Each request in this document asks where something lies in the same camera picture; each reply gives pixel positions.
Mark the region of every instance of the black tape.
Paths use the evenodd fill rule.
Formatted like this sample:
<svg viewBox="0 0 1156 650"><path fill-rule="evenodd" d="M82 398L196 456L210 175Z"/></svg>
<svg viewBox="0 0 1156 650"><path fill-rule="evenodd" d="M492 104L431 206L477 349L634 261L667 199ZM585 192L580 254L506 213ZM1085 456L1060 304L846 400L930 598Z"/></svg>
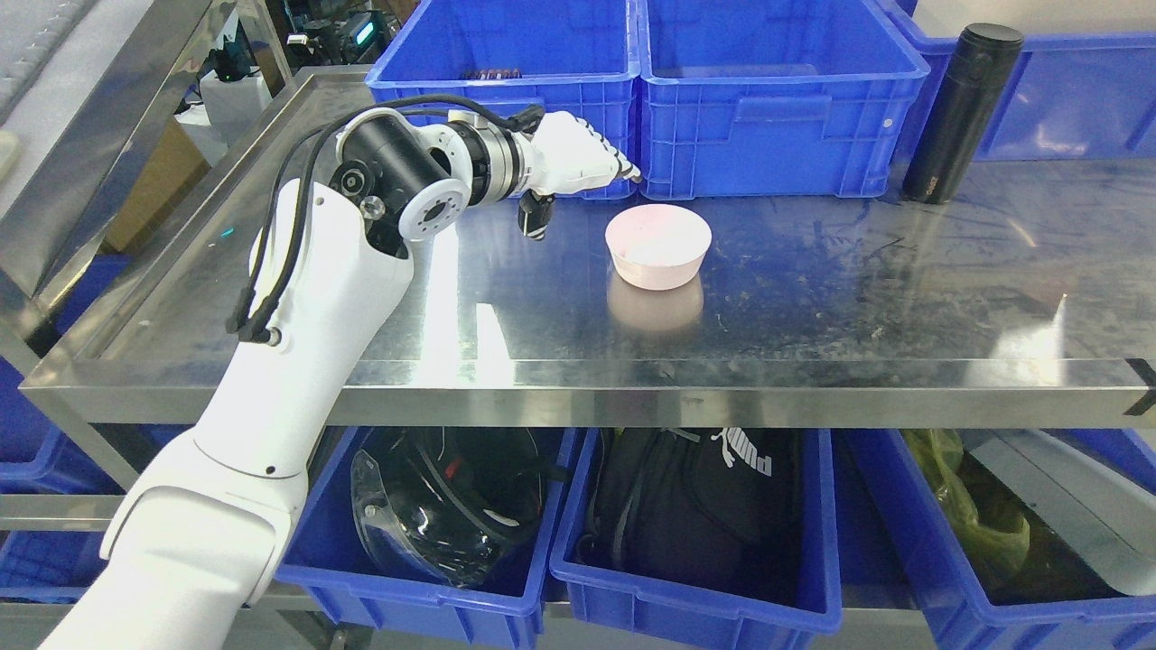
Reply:
<svg viewBox="0 0 1156 650"><path fill-rule="evenodd" d="M1128 365L1140 375L1144 384L1148 384L1148 392L1140 398L1131 408L1124 412L1125 415L1139 416L1148 413L1148 409L1156 406L1156 370L1143 359L1125 359Z"/></svg>

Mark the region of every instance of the black cable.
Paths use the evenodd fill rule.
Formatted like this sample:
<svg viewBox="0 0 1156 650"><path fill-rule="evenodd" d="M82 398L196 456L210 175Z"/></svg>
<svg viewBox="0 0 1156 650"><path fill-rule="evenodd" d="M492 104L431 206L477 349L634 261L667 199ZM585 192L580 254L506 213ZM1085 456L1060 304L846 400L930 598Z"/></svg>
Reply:
<svg viewBox="0 0 1156 650"><path fill-rule="evenodd" d="M401 109L398 112L403 116L436 116L436 117L450 116L450 111L445 109Z"/></svg>
<svg viewBox="0 0 1156 650"><path fill-rule="evenodd" d="M251 317L244 318L244 322L242 322L240 318L237 318L236 320L229 323L229 325L232 325L234 323L239 324L237 331L239 331L240 340L264 344L268 342L272 338L272 334L269 333L267 327L269 320L272 320L273 318L273 312L276 311L277 305L281 302L281 298L284 296L286 289L289 287L289 281L292 279L294 271L297 267L297 258L301 257L301 248L305 238L305 223L309 217L310 204L313 201L313 167L317 164L317 158L320 156L321 149L325 147L325 142L329 139L329 136L332 136L334 133L344 127L346 124L349 123L349 120L351 120L353 118L357 117L358 115L368 110L377 108L401 109L405 106L414 106L418 104L451 104L451 105L462 106L482 116L488 121L498 126L499 128L505 128L507 131L518 131L518 132L529 131L535 128L538 121L541 119L541 112L542 112L541 106L534 106L532 109L528 109L527 111L524 111L523 113L519 113L519 116L516 116L514 118L504 118L467 97L436 93L430 95L416 95L413 97L401 97L399 99L388 99L385 102L379 102L377 104L373 104L372 106L350 111L334 119L324 128L317 130L320 133L320 135L318 136L317 141L313 142L312 149L310 149L309 157L306 158L305 165L302 169L302 177L298 182L299 184L297 186L297 205L295 206L294 210L294 222L292 222L292 231L289 238L289 250L286 252L286 258L281 264L281 273L277 276L276 282L273 285L273 288L269 290L269 294L261 300L260 306L257 308L257 311ZM430 115L424 112L427 110L433 111L435 109L418 109L416 111L408 111L408 112L410 115ZM442 115L440 110L437 111L438 112L433 115ZM305 140L307 140L311 135L312 133L310 135L302 138L302 140L299 140L297 145L294 146L295 149L296 147L301 146L301 143L303 143ZM283 173L284 170L288 168L288 160L291 157L292 155L290 154L290 156L286 158L286 162L282 163L281 171L277 175L279 178L281 173ZM280 180L277 180L274 184L272 191L272 201L269 206L271 215L275 213L276 194L279 187L280 187ZM269 217L269 223L272 224L272 217ZM260 264L261 257L258 257L258 264ZM238 306L243 302L247 303L250 306L252 305L252 300L255 298L255 280L254 280L255 276L257 273L253 273L251 275L250 282L251 287L253 288L246 288L242 293L240 300L238 301ZM247 316L249 309L247 308L244 309L243 313Z"/></svg>
<svg viewBox="0 0 1156 650"><path fill-rule="evenodd" d="M249 319L249 311L253 308L253 298L257 297L257 280L261 274L261 266L265 264L265 251L269 242L269 232L273 229L273 222L276 219L276 207L277 207L277 194L281 190L281 182L284 178L286 171L289 170L289 163L292 161L294 156L297 155L297 149L301 148L310 138L320 133L325 127L319 126L311 130L309 133L302 135L294 142L289 153L286 154L283 161L281 161L281 167L277 169L277 176L273 182L273 190L269 192L269 207L265 215L265 226L261 228L261 236L257 241L257 259L253 261L253 268L249 272L249 281L245 288L242 289L240 296L237 297L237 305L234 308L232 316L225 324L225 330L232 334L236 333L240 327L245 325Z"/></svg>

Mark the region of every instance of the black bag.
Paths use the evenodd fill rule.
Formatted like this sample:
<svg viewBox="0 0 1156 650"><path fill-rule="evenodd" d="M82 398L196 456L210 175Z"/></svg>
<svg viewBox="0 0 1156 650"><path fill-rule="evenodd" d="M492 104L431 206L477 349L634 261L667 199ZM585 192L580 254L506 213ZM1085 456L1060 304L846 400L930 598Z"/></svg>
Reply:
<svg viewBox="0 0 1156 650"><path fill-rule="evenodd" d="M793 604L801 435L740 428L603 433L583 561Z"/></svg>

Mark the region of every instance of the steel tabletop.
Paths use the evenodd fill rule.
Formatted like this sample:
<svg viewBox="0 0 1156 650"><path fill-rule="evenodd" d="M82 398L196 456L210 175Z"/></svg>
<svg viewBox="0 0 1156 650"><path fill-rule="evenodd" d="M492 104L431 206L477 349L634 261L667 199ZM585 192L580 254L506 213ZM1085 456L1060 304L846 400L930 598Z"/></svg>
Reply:
<svg viewBox="0 0 1156 650"><path fill-rule="evenodd" d="M34 400L197 420L236 346L223 320L276 168L371 102L361 71L288 95L53 348ZM713 243L664 293L617 278L602 238L643 200L560 200L540 243L504 201L413 245L413 285L329 422L1156 427L1156 160L975 164L944 206L894 190L695 200Z"/></svg>

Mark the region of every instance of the pink bowl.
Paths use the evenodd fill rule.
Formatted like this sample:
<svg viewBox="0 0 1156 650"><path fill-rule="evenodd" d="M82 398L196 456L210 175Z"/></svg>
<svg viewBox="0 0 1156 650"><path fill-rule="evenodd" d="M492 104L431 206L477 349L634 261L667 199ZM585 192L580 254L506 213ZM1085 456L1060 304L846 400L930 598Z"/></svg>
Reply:
<svg viewBox="0 0 1156 650"><path fill-rule="evenodd" d="M711 248L711 227L687 208L666 204L622 210L606 227L606 245L623 280L651 290L689 282Z"/></svg>

